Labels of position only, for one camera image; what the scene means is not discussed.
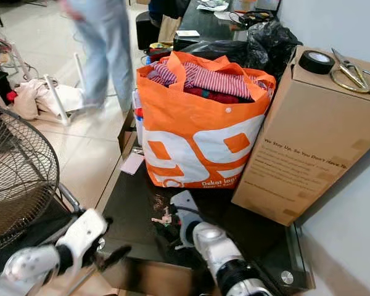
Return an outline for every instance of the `tiled floor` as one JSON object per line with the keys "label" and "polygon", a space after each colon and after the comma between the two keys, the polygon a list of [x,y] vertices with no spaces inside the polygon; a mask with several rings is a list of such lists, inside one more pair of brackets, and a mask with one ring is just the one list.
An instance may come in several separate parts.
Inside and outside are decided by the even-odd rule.
{"label": "tiled floor", "polygon": [[[134,69],[141,66],[142,51],[137,49],[135,18],[147,6],[132,4],[128,7],[131,24],[131,45]],[[85,59],[82,44],[76,39],[72,21],[59,10],[55,1],[48,7],[21,4],[0,7],[4,28],[9,41],[14,42],[25,62],[37,68],[39,75],[47,73],[60,83],[74,86],[78,81],[73,53]],[[20,75],[11,78],[20,82]],[[116,97],[107,100],[102,113],[78,117],[69,127],[47,121],[31,123],[48,138],[60,163],[60,180],[86,207],[104,209],[104,203],[115,185],[120,166],[117,136],[123,124],[123,114]],[[60,295],[68,285],[60,279],[45,287],[39,295]],[[77,296],[100,296],[112,292],[100,276],[93,276]]]}

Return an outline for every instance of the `desk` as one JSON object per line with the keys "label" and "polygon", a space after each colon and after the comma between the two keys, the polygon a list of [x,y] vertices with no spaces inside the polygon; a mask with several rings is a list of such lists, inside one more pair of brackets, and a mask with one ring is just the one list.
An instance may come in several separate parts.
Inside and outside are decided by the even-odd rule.
{"label": "desk", "polygon": [[[229,7],[226,11],[243,10],[250,11],[255,7],[255,1],[249,0],[227,0]],[[199,41],[217,41],[217,40],[247,40],[247,31],[232,31],[229,20],[220,20],[214,16],[212,11],[197,10],[200,4],[198,0],[191,0],[184,14],[179,30],[197,30],[200,37],[180,38],[174,37],[174,50],[180,51],[186,46]]]}
{"label": "desk", "polygon": [[[140,260],[154,264],[168,263],[170,266],[192,268],[198,274],[197,279],[203,278],[200,270],[205,272],[206,269],[203,261],[195,255],[196,251],[175,250],[174,245],[170,244],[172,232],[151,222],[151,218],[161,218],[171,197],[183,190],[154,186],[147,175],[145,163],[134,176],[120,173],[104,210],[104,216],[112,217],[113,224],[105,235],[103,251],[110,253],[121,245],[131,244],[133,249],[129,256],[134,258],[136,266],[140,265]],[[297,228],[286,228],[234,205],[231,203],[233,190],[192,189],[190,192],[203,217],[231,235],[245,259],[257,267],[262,278],[271,286],[270,289],[274,290],[273,295],[293,295],[306,289],[307,274],[299,249]],[[294,275],[292,285],[282,282],[281,273],[284,270]],[[145,280],[140,280],[140,275],[136,273],[130,281],[133,284],[121,288],[145,292],[139,290],[134,281]],[[199,294],[211,292],[208,286],[198,288]]]}

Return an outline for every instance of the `white wall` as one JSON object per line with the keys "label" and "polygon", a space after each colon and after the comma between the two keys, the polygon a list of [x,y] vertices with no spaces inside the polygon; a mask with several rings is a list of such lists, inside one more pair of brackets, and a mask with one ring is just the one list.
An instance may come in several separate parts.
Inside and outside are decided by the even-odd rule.
{"label": "white wall", "polygon": [[[370,0],[282,0],[281,22],[305,45],[370,61]],[[370,151],[305,215],[316,290],[370,296]]]}
{"label": "white wall", "polygon": [[305,45],[370,61],[370,0],[281,0],[280,21]]}

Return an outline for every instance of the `white logo on bag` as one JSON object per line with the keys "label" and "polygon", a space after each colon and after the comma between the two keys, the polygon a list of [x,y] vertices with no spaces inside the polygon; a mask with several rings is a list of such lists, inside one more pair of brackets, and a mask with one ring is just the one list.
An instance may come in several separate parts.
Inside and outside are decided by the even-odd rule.
{"label": "white logo on bag", "polygon": [[[208,161],[219,164],[232,163],[245,157],[251,151],[264,118],[264,115],[258,115],[227,128],[199,131],[195,133],[193,140]],[[233,153],[224,140],[239,134],[245,134],[250,144]],[[149,141],[161,142],[171,159],[157,158]],[[202,182],[210,177],[208,170],[197,158],[192,147],[181,136],[167,131],[149,131],[144,128],[142,146],[149,165],[157,168],[179,168],[183,172],[183,176],[160,176],[154,172],[156,180],[165,186],[182,187],[184,183]],[[218,170],[218,173],[223,178],[231,178],[238,175],[243,167],[244,164],[230,170]]]}

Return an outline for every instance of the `blue jeans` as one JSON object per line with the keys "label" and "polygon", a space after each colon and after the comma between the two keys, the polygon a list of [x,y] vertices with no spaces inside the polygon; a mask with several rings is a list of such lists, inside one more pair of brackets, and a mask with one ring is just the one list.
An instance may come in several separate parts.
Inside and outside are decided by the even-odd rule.
{"label": "blue jeans", "polygon": [[134,86],[124,0],[68,0],[68,3],[83,16],[75,25],[88,55],[83,68],[84,105],[100,107],[104,104],[110,74],[121,109],[127,112]]}

